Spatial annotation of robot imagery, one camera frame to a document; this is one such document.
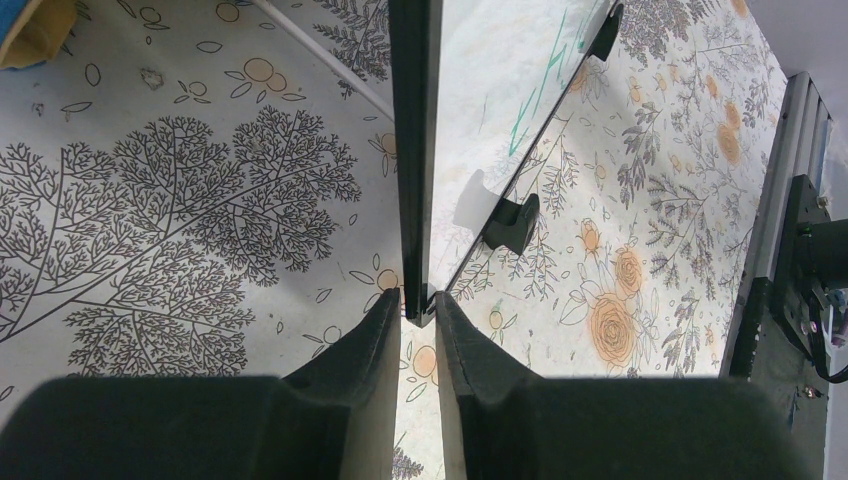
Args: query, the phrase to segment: white rod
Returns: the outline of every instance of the white rod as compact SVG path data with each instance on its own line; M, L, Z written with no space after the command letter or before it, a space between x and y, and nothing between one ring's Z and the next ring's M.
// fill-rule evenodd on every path
M394 110L392 110L392 107L389 104L380 98L374 90L371 90L371 88L366 85L362 79L356 76L355 73L347 68L345 64L334 57L332 53L324 49L324 47L319 45L318 42L313 40L306 32L301 30L300 27L295 25L295 23L292 22L289 17L285 16L283 12L278 10L277 7L271 5L271 2L268 0L253 0L253 4L265 12L265 15L268 15L274 23L288 32L289 35L294 37L295 40L300 42L300 44L306 47L307 50L312 52L313 55L318 57L322 62L330 67L330 70L332 70L336 75L342 77L345 82L349 83L354 90L359 92L366 100L371 102L371 104L374 105L377 110L382 112L382 114L389 120L392 122L395 121Z

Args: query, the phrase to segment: floral wallpaper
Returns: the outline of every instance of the floral wallpaper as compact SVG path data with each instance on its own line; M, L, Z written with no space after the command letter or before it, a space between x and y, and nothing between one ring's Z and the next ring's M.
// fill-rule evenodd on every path
M330 48L373 3L281 8ZM286 375L401 283L393 126L309 52L249 2L76 7L0 72L0 418L69 374ZM382 83L372 41L337 55Z
M627 2L519 173L530 246L477 247L452 295L545 376L717 375L785 84L744 1ZM411 403L397 438L424 469L402 478L442 479L436 392Z
M386 5L278 3L389 99ZM77 10L0 72L0 418L69 374L286 375L402 284L393 127L349 85L249 2ZM518 172L530 247L451 293L543 375L715 375L784 86L743 0L627 2ZM402 327L396 479L445 477L434 338Z

